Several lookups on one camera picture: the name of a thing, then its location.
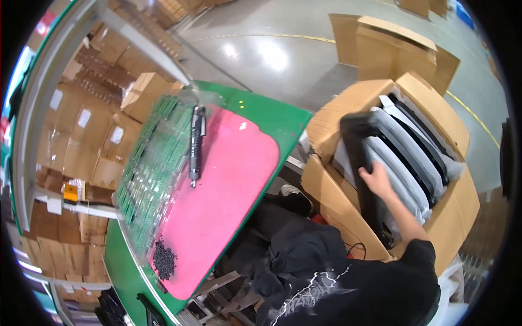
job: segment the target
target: white label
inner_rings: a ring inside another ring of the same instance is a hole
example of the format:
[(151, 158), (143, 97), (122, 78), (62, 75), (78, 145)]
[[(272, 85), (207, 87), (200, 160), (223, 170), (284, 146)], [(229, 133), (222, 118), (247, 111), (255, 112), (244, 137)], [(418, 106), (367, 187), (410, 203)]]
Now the white label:
[(116, 126), (116, 128), (114, 129), (114, 131), (112, 132), (112, 136), (111, 136), (111, 142), (115, 143), (116, 145), (118, 145), (121, 141), (122, 141), (122, 137), (123, 137), (123, 129)]
[(89, 110), (84, 109), (83, 111), (81, 111), (80, 119), (78, 119), (78, 126), (85, 128), (90, 117), (91, 112)]
[(62, 215), (62, 201), (57, 198), (47, 198), (47, 212)]
[(63, 92), (58, 89), (54, 91), (53, 97), (51, 98), (51, 104), (49, 104), (51, 109), (53, 109), (54, 111), (58, 110), (58, 106), (60, 105), (60, 102), (62, 101), (63, 95), (64, 95)]
[(65, 292), (71, 294), (71, 293), (74, 293), (74, 289), (72, 286), (68, 285), (68, 284), (64, 284), (63, 285), (63, 288), (65, 290)]

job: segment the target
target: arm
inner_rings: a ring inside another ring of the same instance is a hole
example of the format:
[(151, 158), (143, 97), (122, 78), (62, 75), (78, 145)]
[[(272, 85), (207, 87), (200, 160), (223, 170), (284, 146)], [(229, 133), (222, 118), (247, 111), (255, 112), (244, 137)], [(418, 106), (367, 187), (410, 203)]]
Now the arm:
[(369, 174), (363, 167), (359, 169), (359, 174), (368, 185), (368, 188), (384, 201), (397, 222), (400, 235), (406, 243), (409, 243), (413, 239), (429, 241), (426, 231), (415, 220), (415, 217), (406, 206), (404, 206), (392, 189), (386, 168), (380, 162), (373, 161), (372, 174)]

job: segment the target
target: metal shelf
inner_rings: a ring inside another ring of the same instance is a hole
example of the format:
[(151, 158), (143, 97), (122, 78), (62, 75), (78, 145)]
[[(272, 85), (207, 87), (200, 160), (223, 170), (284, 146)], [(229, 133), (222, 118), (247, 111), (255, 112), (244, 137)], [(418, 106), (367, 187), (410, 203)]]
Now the metal shelf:
[[(48, 202), (49, 198), (53, 198), (35, 185), (38, 145), (45, 112), (62, 77), (62, 72), (78, 45), (98, 19), (127, 38), (174, 78), (185, 85), (190, 82), (187, 75), (161, 48), (107, 8), (107, 0), (73, 1), (59, 17), (55, 27), (36, 53), (22, 89), (12, 155), (14, 208), (22, 230), (29, 231), (34, 199)], [(66, 204), (63, 207), (77, 212), (88, 210), (95, 215), (99, 213), (101, 214), (99, 216), (115, 218), (112, 210), (99, 207), (85, 208), (82, 205), (68, 207)]]
[(105, 206), (105, 205), (85, 205), (85, 204), (70, 204), (64, 202), (63, 197), (60, 194), (49, 191), (47, 189), (40, 188), (38, 186), (34, 187), (34, 198), (36, 200), (46, 202), (48, 204), (56, 204), (60, 205), (61, 208), (67, 209), (71, 212), (75, 213), (84, 213), (93, 216), (100, 216), (102, 218), (108, 219), (117, 219), (117, 210), (114, 207)]

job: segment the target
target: plastic wrap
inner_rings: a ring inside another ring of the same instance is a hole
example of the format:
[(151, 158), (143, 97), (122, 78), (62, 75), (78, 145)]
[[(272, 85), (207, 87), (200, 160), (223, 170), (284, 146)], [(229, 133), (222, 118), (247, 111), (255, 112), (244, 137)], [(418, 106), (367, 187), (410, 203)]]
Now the plastic wrap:
[(163, 95), (144, 123), (140, 137), (123, 172), (116, 200), (125, 233), (138, 262), (148, 264), (153, 240), (167, 206), (175, 201), (181, 178), (187, 177), (192, 108), (223, 106), (222, 97), (211, 92), (182, 90), (179, 96)]

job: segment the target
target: black cable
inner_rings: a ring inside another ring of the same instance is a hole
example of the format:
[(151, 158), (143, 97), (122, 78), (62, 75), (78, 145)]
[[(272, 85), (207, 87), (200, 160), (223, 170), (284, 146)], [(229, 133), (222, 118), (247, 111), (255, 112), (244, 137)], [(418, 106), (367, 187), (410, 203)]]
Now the black cable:
[(348, 250), (346, 251), (346, 256), (348, 256), (348, 255), (350, 254), (350, 252), (352, 251), (352, 249), (353, 249), (356, 245), (361, 245), (361, 246), (362, 246), (362, 250), (364, 250), (364, 257), (363, 257), (362, 260), (366, 260), (366, 246), (365, 246), (364, 243), (362, 243), (362, 242), (358, 242), (358, 243), (356, 243), (356, 244), (354, 244), (354, 245), (349, 245), (349, 246), (351, 246), (351, 247), (350, 247), (350, 249), (348, 249)]

